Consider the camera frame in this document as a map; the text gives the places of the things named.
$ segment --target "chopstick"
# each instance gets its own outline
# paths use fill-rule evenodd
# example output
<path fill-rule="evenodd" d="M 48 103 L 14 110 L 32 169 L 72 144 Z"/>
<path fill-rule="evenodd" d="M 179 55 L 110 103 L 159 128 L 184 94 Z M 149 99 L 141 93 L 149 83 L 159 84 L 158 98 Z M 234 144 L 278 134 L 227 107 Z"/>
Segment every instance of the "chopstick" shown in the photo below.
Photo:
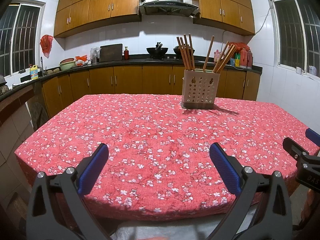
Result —
<path fill-rule="evenodd" d="M 210 46 L 209 46 L 209 49 L 208 49 L 208 54 L 207 54 L 207 57 L 205 59 L 204 66 L 203 66 L 203 69 L 202 69 L 203 71 L 205 71 L 205 68 L 207 67 L 207 63 L 208 63 L 208 60 L 209 60 L 209 55 L 210 55 L 210 52 L 211 52 L 213 40 L 214 40 L 214 36 L 212 36 L 212 38 L 211 38 Z"/>
<path fill-rule="evenodd" d="M 192 47 L 191 34 L 189 34 L 189 42 L 190 42 L 191 58 L 192 58 L 192 70 L 195 70 L 196 66 L 195 66 L 195 58 L 193 56 L 193 47 Z"/>
<path fill-rule="evenodd" d="M 227 64 L 227 62 L 230 60 L 230 58 L 232 57 L 232 55 L 236 52 L 237 48 L 235 45 L 232 45 L 231 48 L 229 49 L 227 55 L 225 56 L 221 66 L 218 68 L 217 73 L 220 73 L 224 66 Z"/>
<path fill-rule="evenodd" d="M 186 48 L 185 48 L 185 46 L 184 46 L 182 37 L 180 37 L 180 41 L 181 41 L 181 46 L 182 46 L 182 50 L 183 50 L 183 53 L 184 53 L 185 60 L 186 60 L 186 62 L 187 62 L 187 68 L 188 68 L 188 70 L 191 70 L 191 69 L 190 69 L 190 65 L 189 65 L 188 56 L 187 56 L 187 51 L 186 51 Z"/>
<path fill-rule="evenodd" d="M 187 62 L 186 62 L 186 59 L 184 58 L 184 52 L 183 52 L 182 45 L 181 45 L 179 37 L 177 37 L 177 41 L 178 41 L 179 49 L 180 49 L 180 52 L 181 52 L 181 57 L 182 57 L 182 60 L 183 60 L 184 69 L 188 69 Z"/>
<path fill-rule="evenodd" d="M 214 67 L 214 69 L 213 69 L 213 72 L 215 72 L 216 70 L 219 69 L 219 63 L 220 63 L 220 61 L 221 61 L 221 59 L 222 59 L 222 56 L 223 56 L 224 52 L 226 51 L 228 45 L 229 45 L 229 41 L 227 41 L 226 45 L 224 46 L 224 49 L 223 49 L 223 51 L 222 51 L 221 54 L 220 54 L 220 57 L 219 57 L 216 65 L 215 65 L 215 67 Z"/>
<path fill-rule="evenodd" d="M 188 63 L 189 63 L 190 69 L 193 70 L 193 67 L 192 67 L 192 64 L 191 64 L 190 50 L 189 50 L 189 45 L 188 45 L 187 36 L 184 34 L 183 37 L 184 37 L 184 42 L 185 42 L 185 45 L 186 45 L 186 52 L 187 52 L 187 57 L 188 57 Z"/>

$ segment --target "screw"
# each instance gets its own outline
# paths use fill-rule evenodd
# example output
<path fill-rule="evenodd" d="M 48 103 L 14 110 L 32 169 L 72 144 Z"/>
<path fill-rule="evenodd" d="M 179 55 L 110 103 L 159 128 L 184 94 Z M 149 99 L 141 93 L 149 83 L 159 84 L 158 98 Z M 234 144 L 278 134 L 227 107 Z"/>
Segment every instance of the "screw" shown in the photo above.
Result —
<path fill-rule="evenodd" d="M 39 172 L 38 175 L 37 175 L 38 178 L 43 178 L 43 176 L 44 176 L 44 172 L 43 171 Z"/>
<path fill-rule="evenodd" d="M 246 173 L 252 173 L 252 172 L 253 172 L 253 169 L 252 169 L 251 167 L 249 167 L 249 166 L 246 166 L 246 167 L 244 167 L 244 171 L 245 171 Z"/>
<path fill-rule="evenodd" d="M 281 174 L 281 172 L 279 172 L 279 171 L 275 171 L 275 176 L 278 177 L 278 178 L 280 178 L 280 177 L 282 176 L 282 174 Z"/>
<path fill-rule="evenodd" d="M 70 167 L 70 168 L 67 168 L 66 173 L 67 174 L 72 174 L 72 173 L 74 173 L 74 171 L 75 171 L 75 169 Z"/>

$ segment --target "red floral tablecloth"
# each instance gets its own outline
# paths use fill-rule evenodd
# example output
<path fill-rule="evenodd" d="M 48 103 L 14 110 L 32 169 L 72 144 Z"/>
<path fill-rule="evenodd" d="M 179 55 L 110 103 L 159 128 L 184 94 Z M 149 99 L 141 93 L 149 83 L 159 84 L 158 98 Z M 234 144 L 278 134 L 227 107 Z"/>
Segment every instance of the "red floral tablecloth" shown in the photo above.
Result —
<path fill-rule="evenodd" d="M 217 98 L 214 110 L 188 110 L 181 96 L 87 95 L 39 128 L 16 155 L 30 184 L 77 166 L 103 142 L 109 160 L 85 197 L 96 215 L 168 220 L 226 212 L 233 200 L 209 158 L 219 142 L 257 172 L 281 171 L 296 187 L 295 161 L 283 150 L 291 137 L 310 153 L 306 126 L 271 103 Z"/>

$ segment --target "window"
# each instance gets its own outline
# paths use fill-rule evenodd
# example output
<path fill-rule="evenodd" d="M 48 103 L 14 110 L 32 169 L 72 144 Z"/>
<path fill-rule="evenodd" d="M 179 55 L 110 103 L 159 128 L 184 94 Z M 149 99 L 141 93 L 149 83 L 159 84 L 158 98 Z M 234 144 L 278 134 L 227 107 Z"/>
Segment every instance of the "window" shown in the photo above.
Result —
<path fill-rule="evenodd" d="M 13 4 L 0 19 L 0 75 L 9 76 L 35 64 L 40 8 Z"/>
<path fill-rule="evenodd" d="M 278 65 L 320 77 L 320 21 L 307 0 L 273 1 L 278 35 Z"/>

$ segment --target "yellow detergent bottle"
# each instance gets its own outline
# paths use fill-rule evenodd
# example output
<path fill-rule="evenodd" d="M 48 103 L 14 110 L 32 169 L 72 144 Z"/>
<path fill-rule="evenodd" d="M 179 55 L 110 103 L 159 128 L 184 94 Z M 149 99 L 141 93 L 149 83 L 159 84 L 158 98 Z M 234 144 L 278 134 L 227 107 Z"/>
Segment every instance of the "yellow detergent bottle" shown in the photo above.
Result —
<path fill-rule="evenodd" d="M 37 79 L 38 78 L 38 66 L 33 65 L 30 67 L 30 77 L 31 79 Z"/>

